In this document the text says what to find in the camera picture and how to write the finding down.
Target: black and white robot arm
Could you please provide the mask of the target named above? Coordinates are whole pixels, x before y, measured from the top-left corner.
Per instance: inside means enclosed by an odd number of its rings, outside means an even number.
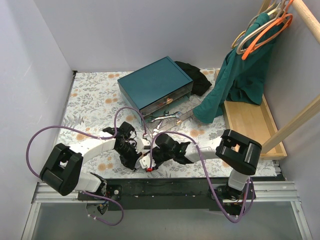
[[[114,128],[108,127],[100,136],[111,137],[114,133]],[[52,150],[40,178],[63,196],[72,191],[87,191],[104,196],[106,181],[94,173],[81,172],[81,167],[101,153],[115,150],[125,167],[135,170],[141,166],[150,171],[151,141],[138,137],[133,139],[134,133],[135,129],[123,122],[117,128],[117,135],[111,139],[90,138],[70,146],[59,143]],[[221,158],[233,168],[226,186],[232,197],[240,195],[248,177],[255,174],[261,148],[258,142],[232,130],[226,130],[221,137],[200,143],[204,159]],[[165,133],[155,140],[152,158],[152,170],[171,159],[183,165],[200,161],[194,144],[179,143]]]

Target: white wall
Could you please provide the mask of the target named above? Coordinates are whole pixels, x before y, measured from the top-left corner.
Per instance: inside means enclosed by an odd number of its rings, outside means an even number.
[[[26,147],[40,128],[58,124],[72,71],[33,0],[0,0],[0,238],[21,238],[37,183]],[[32,146],[39,173],[55,132]]]
[[[320,21],[320,1],[304,0]],[[278,128],[283,127],[320,94],[320,46],[294,13],[289,29],[274,49],[266,99]],[[313,239],[320,239],[320,114],[290,135],[284,145],[288,157],[281,169],[295,181]]]
[[[170,56],[220,67],[262,0],[34,0],[80,72],[130,71]]]

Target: teal garment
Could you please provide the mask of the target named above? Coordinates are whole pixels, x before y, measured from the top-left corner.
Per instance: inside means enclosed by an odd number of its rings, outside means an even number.
[[[261,13],[255,23],[246,31],[245,37],[269,21],[266,13]],[[277,33],[283,24],[272,27],[259,42]],[[214,118],[223,114],[225,100],[260,105],[264,92],[264,83],[276,39],[258,48],[242,60],[242,54],[236,48],[228,53],[215,81],[213,90],[202,103],[193,109],[193,114],[201,122],[210,124]]]

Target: orange hanger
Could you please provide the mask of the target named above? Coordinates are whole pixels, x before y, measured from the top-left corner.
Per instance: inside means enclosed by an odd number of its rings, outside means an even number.
[[[283,11],[283,14],[281,17],[277,18],[275,21],[273,21],[268,27],[266,27],[253,41],[252,43],[249,45],[249,47],[245,50],[245,52],[243,53],[241,59],[242,60],[246,60],[248,55],[252,52],[254,52],[255,50],[257,50],[258,48],[262,47],[264,44],[270,42],[272,39],[274,39],[276,36],[278,36],[283,30],[285,30],[287,27],[290,26],[292,19],[293,19],[293,15],[291,13],[287,13],[288,9],[290,7],[290,5],[292,4],[294,0],[290,0],[289,3],[287,4],[285,10]],[[270,30],[272,27],[274,26],[278,26],[281,23],[284,23],[283,27],[274,35],[272,35],[271,37],[269,37],[267,40],[264,40],[263,42],[260,42],[259,44],[257,44],[257,42],[262,38],[262,36],[268,31]]]

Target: gray floor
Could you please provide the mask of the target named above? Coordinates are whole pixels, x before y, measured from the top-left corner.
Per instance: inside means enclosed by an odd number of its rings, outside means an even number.
[[[234,224],[205,209],[126,210],[118,226],[87,217],[84,203],[42,203],[34,240],[300,240],[290,202],[256,202]],[[105,218],[117,221],[119,211]]]

